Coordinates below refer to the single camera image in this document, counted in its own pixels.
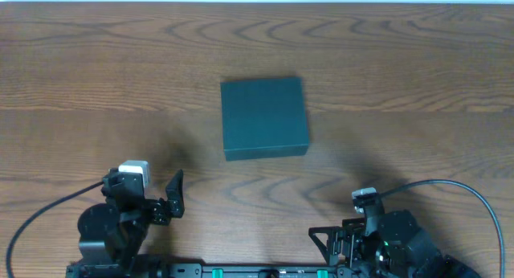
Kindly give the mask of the black gift box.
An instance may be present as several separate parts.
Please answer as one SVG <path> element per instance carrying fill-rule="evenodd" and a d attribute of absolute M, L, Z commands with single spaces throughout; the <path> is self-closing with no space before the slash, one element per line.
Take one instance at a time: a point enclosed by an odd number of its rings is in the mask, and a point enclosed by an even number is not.
<path fill-rule="evenodd" d="M 307 153 L 310 139 L 300 77 L 224 81 L 220 92 L 227 161 Z"/>

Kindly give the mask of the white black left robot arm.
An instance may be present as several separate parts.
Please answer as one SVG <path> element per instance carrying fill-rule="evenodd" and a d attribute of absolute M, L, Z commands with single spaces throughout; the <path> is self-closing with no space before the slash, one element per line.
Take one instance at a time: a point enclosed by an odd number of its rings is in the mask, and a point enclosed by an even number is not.
<path fill-rule="evenodd" d="M 150 199 L 142 174 L 109 170 L 102 179 L 105 202 L 88 208 L 78 220 L 83 260 L 130 272 L 149 226 L 168 226 L 184 215 L 183 178 L 179 170 L 165 188 L 166 197 Z"/>

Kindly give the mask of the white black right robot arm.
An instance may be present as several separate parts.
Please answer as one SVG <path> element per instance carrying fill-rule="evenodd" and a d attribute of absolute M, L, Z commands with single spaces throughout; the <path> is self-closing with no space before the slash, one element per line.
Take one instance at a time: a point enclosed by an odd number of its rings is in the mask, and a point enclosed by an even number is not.
<path fill-rule="evenodd" d="M 351 277 L 477 277 L 452 256 L 444 255 L 408 210 L 385 212 L 373 188 L 352 192 L 362 218 L 339 227 L 312 227 L 308 235 L 338 275 Z"/>

